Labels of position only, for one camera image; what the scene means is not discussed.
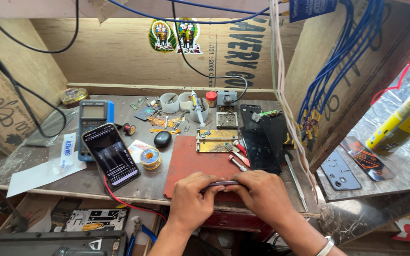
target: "silver bangle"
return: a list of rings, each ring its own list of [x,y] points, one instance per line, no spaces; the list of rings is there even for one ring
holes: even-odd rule
[[[328,242],[325,245],[325,247],[322,249],[322,251],[320,251],[320,253],[317,254],[317,256],[326,256],[333,248],[333,246],[335,245],[335,241],[333,240],[333,238],[331,236],[326,236],[325,237]]]

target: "digital multimeter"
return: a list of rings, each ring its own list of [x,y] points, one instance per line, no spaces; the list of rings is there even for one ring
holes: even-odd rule
[[[79,109],[78,122],[78,160],[94,162],[88,148],[82,142],[82,134],[96,129],[115,119],[115,104],[109,100],[82,100]]]

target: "red rubber mat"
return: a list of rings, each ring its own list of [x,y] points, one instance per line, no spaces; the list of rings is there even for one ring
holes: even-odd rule
[[[238,166],[227,159],[230,154],[232,153],[197,153],[195,136],[177,136],[165,180],[164,195],[172,198],[175,182],[195,172],[230,179],[233,174],[241,172]],[[245,166],[241,160],[236,157],[234,159]],[[233,192],[219,192],[214,200],[242,202],[242,199]]]

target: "plastic cup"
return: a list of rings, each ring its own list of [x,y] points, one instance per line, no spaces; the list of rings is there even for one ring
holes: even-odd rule
[[[209,105],[208,105],[207,102],[204,102],[204,108],[205,108],[205,110],[202,111],[201,113],[202,113],[202,117],[204,118],[204,122],[205,122],[208,119],[208,112],[209,112]],[[191,119],[192,119],[192,121],[200,123],[199,116],[197,115],[197,112],[194,110],[194,106],[193,106],[192,102],[189,105],[189,109],[191,110]]]
[[[172,103],[166,103],[172,96],[175,96]],[[162,110],[168,114],[176,113],[179,110],[178,95],[173,92],[164,93],[159,100],[161,101]]]
[[[190,91],[186,91],[182,94],[179,95],[178,100],[179,100],[179,108],[184,111],[184,112],[190,112],[190,108],[189,108],[189,102],[191,101],[191,92]]]

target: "person's left hand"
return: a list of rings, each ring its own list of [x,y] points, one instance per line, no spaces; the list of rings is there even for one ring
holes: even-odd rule
[[[214,195],[225,186],[211,186],[202,195],[200,190],[212,182],[223,181],[215,175],[196,172],[175,183],[167,224],[189,235],[213,213]]]

